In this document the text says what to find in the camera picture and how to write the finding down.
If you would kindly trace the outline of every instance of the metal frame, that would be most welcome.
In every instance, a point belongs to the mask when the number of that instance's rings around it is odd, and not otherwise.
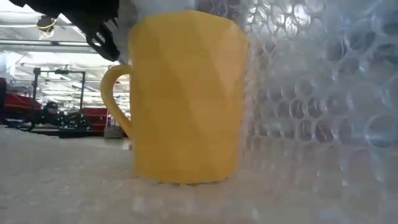
[[[31,109],[32,111],[34,110],[34,101],[36,100],[36,93],[37,93],[37,84],[39,82],[39,75],[42,73],[48,73],[48,72],[53,72],[55,74],[69,74],[69,73],[81,73],[82,78],[81,78],[81,91],[80,91],[80,104],[79,104],[79,109],[83,109],[83,97],[85,93],[85,85],[86,85],[86,72],[85,71],[69,71],[69,70],[41,70],[39,67],[35,67],[33,69],[33,74],[35,75],[34,81],[33,81],[33,96],[32,96],[32,103],[31,103]]]

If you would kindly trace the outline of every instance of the mug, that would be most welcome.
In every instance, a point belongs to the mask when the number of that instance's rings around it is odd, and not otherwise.
[[[198,11],[147,16],[128,38],[130,65],[111,67],[101,97],[134,140],[136,175],[220,181],[236,170],[248,40],[232,21]],[[129,121],[113,86],[130,75]]]

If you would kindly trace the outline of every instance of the yellow mug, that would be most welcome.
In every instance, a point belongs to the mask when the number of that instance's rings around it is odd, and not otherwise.
[[[147,16],[129,33],[132,65],[110,68],[101,96],[134,140],[137,175],[193,184],[227,178],[238,163],[248,41],[232,21],[198,11]],[[130,74],[131,120],[113,86]]]

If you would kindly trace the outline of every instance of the black machine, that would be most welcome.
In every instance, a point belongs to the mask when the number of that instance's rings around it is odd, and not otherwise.
[[[53,72],[56,74],[68,74],[68,73],[82,74],[79,111],[74,111],[65,114],[64,112],[58,110],[58,104],[56,104],[55,102],[48,102],[41,110],[34,109],[34,102],[37,93],[37,82],[42,72],[46,73]],[[83,94],[85,89],[86,72],[70,71],[70,70],[42,71],[39,67],[36,67],[33,69],[33,73],[35,75],[35,78],[32,83],[34,89],[33,89],[32,103],[30,109],[31,112],[30,114],[27,114],[25,116],[22,122],[18,123],[7,122],[7,125],[10,128],[17,128],[22,131],[30,131],[39,134],[59,135],[60,137],[62,134],[63,138],[67,137],[76,138],[76,137],[87,136],[90,124],[102,118],[86,119],[83,113],[81,112],[83,108]],[[52,129],[56,129],[56,131],[36,130],[38,124],[51,124],[53,126]]]
[[[67,114],[59,112],[58,104],[48,102],[43,109],[33,110],[33,113],[28,115],[22,123],[9,124],[9,126],[23,131],[32,131],[37,124],[51,124],[61,130],[86,131],[89,130],[90,124],[95,121],[87,120],[81,112]]]

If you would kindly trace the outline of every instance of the mug handle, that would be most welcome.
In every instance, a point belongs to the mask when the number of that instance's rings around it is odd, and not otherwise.
[[[120,110],[118,105],[113,98],[113,86],[116,83],[116,80],[125,74],[131,74],[131,66],[130,65],[117,65],[111,67],[108,71],[106,71],[104,77],[101,81],[101,97],[104,101],[105,106],[109,110],[109,113],[115,118],[115,120],[120,124],[122,129],[126,132],[129,139],[132,139],[132,127],[129,119],[124,115],[124,113]]]

